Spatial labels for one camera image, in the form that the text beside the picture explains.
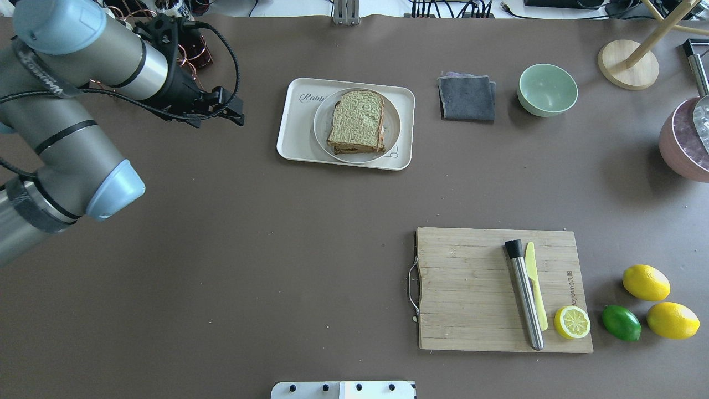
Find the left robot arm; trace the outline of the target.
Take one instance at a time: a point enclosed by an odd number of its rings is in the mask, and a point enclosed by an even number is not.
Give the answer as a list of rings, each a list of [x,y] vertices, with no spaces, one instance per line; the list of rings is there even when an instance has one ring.
[[[145,184],[79,101],[106,94],[166,121],[199,127],[213,117],[239,126],[235,90],[198,87],[182,70],[179,39],[213,26],[159,13],[129,25],[94,1],[20,1],[2,49],[2,133],[15,133],[43,162],[2,185],[2,265],[87,215],[105,220]]]

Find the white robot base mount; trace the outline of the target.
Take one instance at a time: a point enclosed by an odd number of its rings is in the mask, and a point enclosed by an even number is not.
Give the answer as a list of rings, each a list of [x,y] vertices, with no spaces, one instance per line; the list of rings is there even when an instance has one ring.
[[[412,381],[303,381],[280,382],[271,389],[271,398],[416,398]]]

